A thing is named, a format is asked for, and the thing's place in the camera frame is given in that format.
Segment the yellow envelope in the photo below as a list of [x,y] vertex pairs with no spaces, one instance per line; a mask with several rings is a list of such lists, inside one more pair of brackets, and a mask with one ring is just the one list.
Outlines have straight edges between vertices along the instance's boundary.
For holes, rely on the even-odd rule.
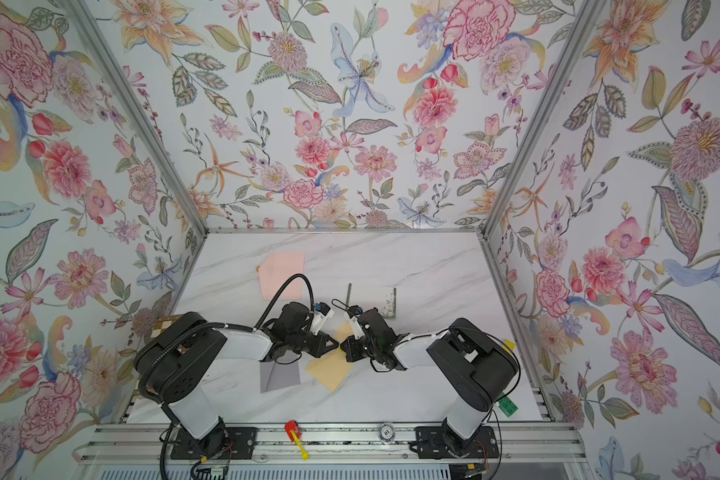
[[352,364],[346,360],[346,353],[337,348],[312,360],[305,372],[311,375],[329,391],[335,392],[352,370]]

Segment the grey lavender envelope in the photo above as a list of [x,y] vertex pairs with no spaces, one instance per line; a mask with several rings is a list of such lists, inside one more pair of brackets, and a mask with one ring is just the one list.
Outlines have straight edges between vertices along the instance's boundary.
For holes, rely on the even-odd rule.
[[301,383],[299,358],[259,364],[260,392],[266,393]]

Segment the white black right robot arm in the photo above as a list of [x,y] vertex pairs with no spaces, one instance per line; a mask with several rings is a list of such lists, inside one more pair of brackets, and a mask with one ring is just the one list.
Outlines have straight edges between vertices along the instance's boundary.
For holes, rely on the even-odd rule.
[[348,362],[367,359],[378,373],[439,369],[457,394],[443,421],[443,438],[458,448],[473,441],[493,407],[521,378],[517,356],[465,318],[436,333],[398,335],[376,308],[351,306],[345,312],[352,335],[340,348]]

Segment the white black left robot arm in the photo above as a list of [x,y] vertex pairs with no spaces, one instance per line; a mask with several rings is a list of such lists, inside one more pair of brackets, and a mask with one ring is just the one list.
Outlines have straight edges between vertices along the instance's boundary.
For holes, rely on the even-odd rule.
[[225,424],[200,386],[213,364],[220,360],[287,363],[303,354],[320,358],[339,347],[322,331],[332,316],[324,302],[314,307],[290,302],[278,317],[259,327],[209,322],[189,312],[136,354],[138,391],[190,438],[216,441]]

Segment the green bordered letter paper underneath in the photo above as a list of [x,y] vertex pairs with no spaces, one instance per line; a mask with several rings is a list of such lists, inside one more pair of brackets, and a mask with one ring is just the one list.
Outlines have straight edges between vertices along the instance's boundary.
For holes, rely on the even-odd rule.
[[395,319],[397,313],[397,289],[391,286],[350,283],[346,303],[349,306],[359,306],[363,311],[376,308],[384,319]]

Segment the pink envelope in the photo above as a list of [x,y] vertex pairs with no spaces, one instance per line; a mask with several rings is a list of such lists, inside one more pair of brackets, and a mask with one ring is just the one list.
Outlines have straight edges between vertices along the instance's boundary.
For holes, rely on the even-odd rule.
[[264,300],[274,298],[284,282],[297,273],[304,272],[303,252],[276,252],[270,254],[257,268],[260,291]]

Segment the round silver knob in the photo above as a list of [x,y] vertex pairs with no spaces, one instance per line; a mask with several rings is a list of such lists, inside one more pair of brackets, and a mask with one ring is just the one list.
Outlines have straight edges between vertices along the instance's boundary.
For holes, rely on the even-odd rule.
[[383,423],[379,428],[379,438],[383,444],[392,444],[395,441],[395,428],[391,423]]

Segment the yellow stick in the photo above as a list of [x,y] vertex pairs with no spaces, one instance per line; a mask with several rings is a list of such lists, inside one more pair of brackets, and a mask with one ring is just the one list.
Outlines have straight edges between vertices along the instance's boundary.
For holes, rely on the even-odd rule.
[[300,451],[300,453],[301,453],[302,459],[303,459],[304,461],[307,461],[307,460],[310,458],[310,456],[309,456],[308,452],[306,451],[306,449],[304,448],[304,446],[303,446],[303,444],[302,444],[302,442],[301,442],[301,440],[300,440],[300,438],[299,438],[298,436],[296,436],[296,437],[294,438],[294,443],[297,445],[297,447],[298,447],[298,449],[299,449],[299,451]]

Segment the yellow toy block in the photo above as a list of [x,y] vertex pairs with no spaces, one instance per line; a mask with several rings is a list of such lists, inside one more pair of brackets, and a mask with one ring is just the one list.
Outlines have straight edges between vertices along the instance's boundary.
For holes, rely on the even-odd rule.
[[514,353],[514,352],[515,352],[516,345],[515,345],[512,341],[510,341],[510,340],[503,340],[503,341],[502,341],[502,344],[503,344],[503,346],[504,346],[510,353]]

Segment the wooden checkered chessboard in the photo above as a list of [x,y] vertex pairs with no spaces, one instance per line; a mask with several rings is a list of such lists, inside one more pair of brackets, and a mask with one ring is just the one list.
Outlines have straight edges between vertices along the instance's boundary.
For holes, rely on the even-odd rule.
[[167,317],[162,317],[162,318],[157,319],[153,325],[153,328],[152,328],[148,338],[154,339],[154,338],[158,337],[165,330],[167,330],[173,324],[175,324],[181,317],[182,317],[182,315],[179,314],[179,315],[172,315],[172,316],[167,316]]

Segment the green tag label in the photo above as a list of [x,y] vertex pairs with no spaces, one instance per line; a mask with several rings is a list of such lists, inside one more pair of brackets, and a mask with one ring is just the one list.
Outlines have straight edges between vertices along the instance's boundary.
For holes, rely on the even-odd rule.
[[506,417],[511,417],[518,411],[517,405],[509,397],[501,398],[498,406]]

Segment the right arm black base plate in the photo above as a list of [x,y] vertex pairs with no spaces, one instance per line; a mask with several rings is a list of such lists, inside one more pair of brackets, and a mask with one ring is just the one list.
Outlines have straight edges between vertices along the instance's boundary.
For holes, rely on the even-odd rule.
[[418,426],[409,449],[419,459],[498,459],[499,442],[494,429],[480,426],[468,439],[462,439],[445,425]]

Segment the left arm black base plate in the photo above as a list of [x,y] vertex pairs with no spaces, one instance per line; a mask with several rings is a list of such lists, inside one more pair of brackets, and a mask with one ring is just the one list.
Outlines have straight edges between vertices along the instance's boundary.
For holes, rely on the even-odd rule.
[[251,460],[258,429],[255,427],[217,426],[198,440],[180,427],[170,451],[171,460],[231,459]]

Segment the aluminium front rail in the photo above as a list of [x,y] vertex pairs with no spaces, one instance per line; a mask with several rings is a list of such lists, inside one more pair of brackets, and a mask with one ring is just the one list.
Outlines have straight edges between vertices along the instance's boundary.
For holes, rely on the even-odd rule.
[[[379,438],[382,423],[303,423],[300,438],[313,463],[403,463],[498,461],[506,463],[583,463],[585,449],[579,434],[569,424],[551,422],[490,422],[484,426],[494,429],[499,442],[498,459],[419,459],[409,449],[418,426],[438,426],[434,423],[394,423],[396,436],[392,444]],[[284,424],[234,424],[231,427],[258,429],[251,460],[217,459],[249,464],[277,464],[303,462],[301,453],[286,434]],[[165,428],[158,424],[118,424],[95,429],[91,439],[72,454],[79,464],[152,463],[161,454],[168,464],[191,463],[196,460],[171,460],[170,451],[177,433],[160,440]]]

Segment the aluminium corner frame post left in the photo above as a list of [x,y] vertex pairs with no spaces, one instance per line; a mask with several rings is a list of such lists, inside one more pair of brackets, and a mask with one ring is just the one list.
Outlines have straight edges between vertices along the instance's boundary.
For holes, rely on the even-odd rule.
[[188,224],[199,232],[201,240],[208,236],[206,222],[190,197],[188,188],[171,161],[151,121],[146,116],[138,95],[131,88],[121,65],[116,60],[96,21],[83,1],[61,0],[59,2],[71,23],[78,31],[84,45],[91,50],[91,57],[101,68],[104,79],[112,86],[114,93],[123,105],[124,112],[138,137],[156,162],[167,186],[175,196]]

